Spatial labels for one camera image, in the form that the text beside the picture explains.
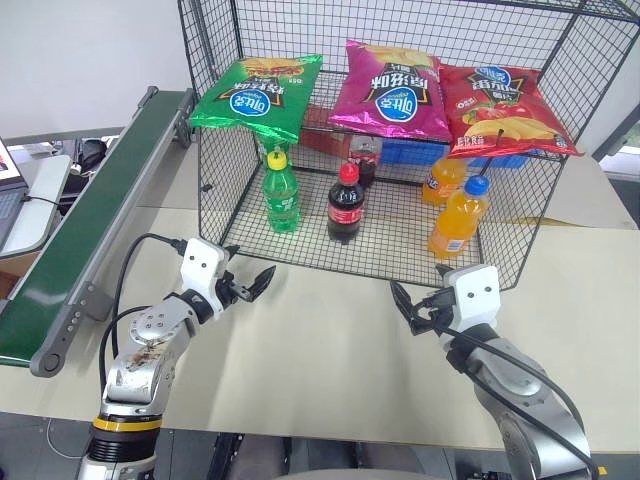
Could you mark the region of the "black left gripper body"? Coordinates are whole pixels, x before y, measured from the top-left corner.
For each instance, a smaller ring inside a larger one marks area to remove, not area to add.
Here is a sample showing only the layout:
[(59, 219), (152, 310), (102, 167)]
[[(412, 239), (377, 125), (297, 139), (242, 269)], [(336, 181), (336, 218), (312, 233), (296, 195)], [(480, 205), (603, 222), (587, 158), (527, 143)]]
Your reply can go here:
[(225, 271), (222, 277), (216, 280), (214, 293), (222, 310), (226, 310), (238, 300), (247, 303), (253, 301), (253, 295), (249, 288), (236, 283), (234, 275), (229, 271)]

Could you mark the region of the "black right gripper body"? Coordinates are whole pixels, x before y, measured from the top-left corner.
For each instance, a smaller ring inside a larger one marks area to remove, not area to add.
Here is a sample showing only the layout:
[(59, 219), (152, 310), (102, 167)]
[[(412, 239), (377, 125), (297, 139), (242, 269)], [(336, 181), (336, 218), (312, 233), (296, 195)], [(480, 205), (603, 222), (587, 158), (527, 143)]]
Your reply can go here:
[(437, 290), (413, 306), (413, 334), (434, 331), (441, 335), (453, 321), (453, 307), (457, 304), (452, 287)]

